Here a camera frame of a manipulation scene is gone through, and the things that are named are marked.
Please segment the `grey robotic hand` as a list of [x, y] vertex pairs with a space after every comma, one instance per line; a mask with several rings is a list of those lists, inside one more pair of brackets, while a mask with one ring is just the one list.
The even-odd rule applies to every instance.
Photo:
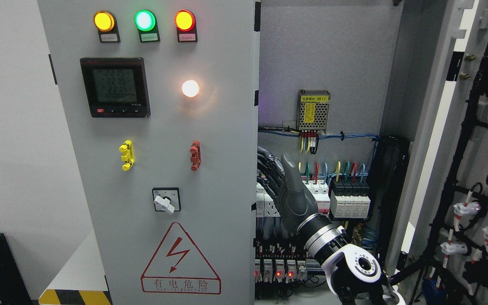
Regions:
[[318, 212], [313, 195], [302, 183], [297, 162], [288, 154], [277, 158], [260, 146], [257, 158], [257, 169], [266, 176], [265, 191], [273, 199], [284, 228], [296, 234], [306, 218]]

